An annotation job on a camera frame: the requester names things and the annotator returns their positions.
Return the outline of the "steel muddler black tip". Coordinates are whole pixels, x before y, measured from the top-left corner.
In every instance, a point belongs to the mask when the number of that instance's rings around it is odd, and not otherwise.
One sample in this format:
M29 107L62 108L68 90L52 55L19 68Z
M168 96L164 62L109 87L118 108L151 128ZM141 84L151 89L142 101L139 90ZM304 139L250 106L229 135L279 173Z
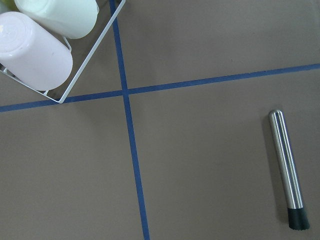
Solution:
M308 230L310 223L304 207L284 114L281 110L274 109L268 114L268 118L287 205L288 226L296 231Z

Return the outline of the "pale green cup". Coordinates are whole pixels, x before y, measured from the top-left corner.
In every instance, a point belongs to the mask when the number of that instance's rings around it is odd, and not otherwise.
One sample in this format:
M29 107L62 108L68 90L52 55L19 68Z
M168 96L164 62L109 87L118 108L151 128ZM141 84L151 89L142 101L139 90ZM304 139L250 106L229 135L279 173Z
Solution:
M69 39L80 39L95 27L95 0L16 0L19 11L47 29Z

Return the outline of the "pink cup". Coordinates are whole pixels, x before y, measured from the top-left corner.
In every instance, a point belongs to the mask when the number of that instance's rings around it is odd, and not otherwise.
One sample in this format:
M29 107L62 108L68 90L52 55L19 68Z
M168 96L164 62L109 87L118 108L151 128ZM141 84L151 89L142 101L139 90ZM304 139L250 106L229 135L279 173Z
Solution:
M27 86L53 90L70 76L70 50L27 15L0 15L0 63Z

